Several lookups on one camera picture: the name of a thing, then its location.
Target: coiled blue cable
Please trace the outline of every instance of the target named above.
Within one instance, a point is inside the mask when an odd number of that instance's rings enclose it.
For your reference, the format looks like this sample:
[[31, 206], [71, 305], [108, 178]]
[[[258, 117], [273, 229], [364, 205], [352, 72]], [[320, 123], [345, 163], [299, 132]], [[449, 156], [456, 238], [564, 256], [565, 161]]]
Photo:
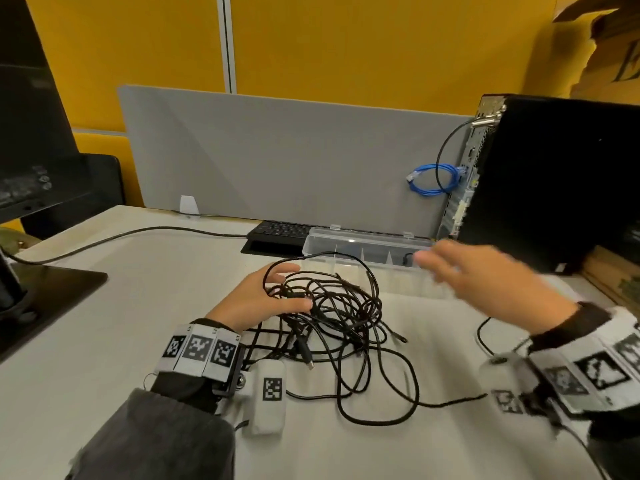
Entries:
[[[430, 190], [421, 189], [420, 187], [418, 187], [418, 185], [413, 183], [413, 180], [415, 179], [415, 177], [420, 175], [423, 171], [433, 170], [436, 167], [438, 167], [438, 169], [448, 171], [451, 174], [451, 181], [446, 187], [444, 187], [444, 190], [443, 189], [430, 189]], [[409, 175], [407, 175], [406, 181], [409, 183], [409, 188], [412, 191], [420, 195], [423, 195], [425, 197], [433, 197], [433, 196], [441, 195], [444, 193], [450, 193], [453, 189], [455, 189], [458, 186], [458, 183], [460, 181], [460, 176], [462, 176], [462, 174], [466, 172], [466, 170], [467, 170], [466, 167], [456, 167], [448, 163], [440, 163], [440, 164], [429, 163], [428, 165], [420, 165], [418, 168], [413, 170]]]

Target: gray desk partition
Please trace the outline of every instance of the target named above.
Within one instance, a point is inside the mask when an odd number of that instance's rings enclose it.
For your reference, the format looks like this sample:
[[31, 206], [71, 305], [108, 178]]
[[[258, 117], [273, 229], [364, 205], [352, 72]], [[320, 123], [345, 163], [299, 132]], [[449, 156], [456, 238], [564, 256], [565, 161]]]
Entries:
[[[405, 177], [469, 119], [144, 86], [118, 94], [147, 207], [176, 210], [190, 195], [203, 214], [419, 236], [434, 235], [445, 196], [413, 193]], [[466, 134], [443, 163], [460, 161]]]

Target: qr-like code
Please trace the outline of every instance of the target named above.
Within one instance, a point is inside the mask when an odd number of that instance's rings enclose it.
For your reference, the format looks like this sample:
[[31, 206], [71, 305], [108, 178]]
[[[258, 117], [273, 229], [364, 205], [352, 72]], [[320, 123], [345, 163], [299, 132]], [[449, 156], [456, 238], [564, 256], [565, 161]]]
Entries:
[[231, 367], [231, 363], [234, 361], [234, 354], [236, 353], [236, 345], [225, 342], [224, 340], [218, 340], [216, 346], [211, 354], [212, 363], [217, 363], [223, 367]]
[[491, 393], [503, 413], [524, 414], [518, 399], [511, 391], [492, 390]]
[[631, 367], [640, 372], [640, 337], [632, 333], [626, 339], [620, 340], [613, 348]]
[[262, 387], [263, 401], [282, 401], [282, 378], [265, 377]]
[[164, 351], [164, 354], [162, 354], [162, 357], [172, 357], [172, 358], [178, 357], [178, 352], [180, 352], [182, 343], [186, 338], [187, 338], [186, 335], [172, 336], [171, 341], [169, 342], [169, 345], [167, 345], [166, 350]]
[[204, 362], [207, 359], [207, 354], [211, 349], [211, 343], [213, 339], [209, 337], [201, 337], [199, 335], [192, 335], [189, 339], [189, 343], [182, 353], [183, 357], [187, 357], [193, 360]]
[[575, 364], [598, 390], [630, 380], [622, 367], [606, 352], [590, 355], [576, 361]]
[[587, 395], [589, 391], [580, 384], [576, 376], [564, 365], [561, 367], [549, 367], [544, 370], [545, 375], [560, 394]]

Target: black wristband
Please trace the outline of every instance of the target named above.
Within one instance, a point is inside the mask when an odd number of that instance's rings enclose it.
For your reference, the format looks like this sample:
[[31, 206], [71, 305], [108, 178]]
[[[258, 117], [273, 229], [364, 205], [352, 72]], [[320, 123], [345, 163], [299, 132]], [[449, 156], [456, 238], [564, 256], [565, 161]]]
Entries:
[[580, 301], [578, 304], [580, 309], [560, 325], [539, 335], [532, 335], [529, 353], [562, 347], [611, 320], [611, 315], [606, 310], [593, 303]]
[[[231, 330], [227, 325], [198, 318], [194, 324]], [[220, 397], [212, 393], [212, 389], [220, 389], [224, 384], [206, 377], [193, 377], [178, 372], [160, 372], [151, 387], [151, 392], [175, 399], [207, 413], [215, 413]]]

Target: clear plastic organizer box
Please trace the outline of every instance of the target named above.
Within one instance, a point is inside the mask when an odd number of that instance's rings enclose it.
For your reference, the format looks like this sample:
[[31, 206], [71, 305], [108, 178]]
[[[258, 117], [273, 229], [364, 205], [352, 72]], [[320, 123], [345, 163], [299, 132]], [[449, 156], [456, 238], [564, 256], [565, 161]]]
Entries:
[[[415, 237], [333, 230], [312, 227], [302, 254], [309, 256], [325, 251], [337, 251], [356, 256], [369, 266], [380, 286], [380, 292], [452, 298], [446, 285], [433, 281], [433, 275], [413, 263], [413, 253], [429, 249], [433, 241]], [[343, 256], [318, 256], [301, 262], [302, 269], [337, 273], [341, 278], [369, 291], [364, 268], [356, 260]]]

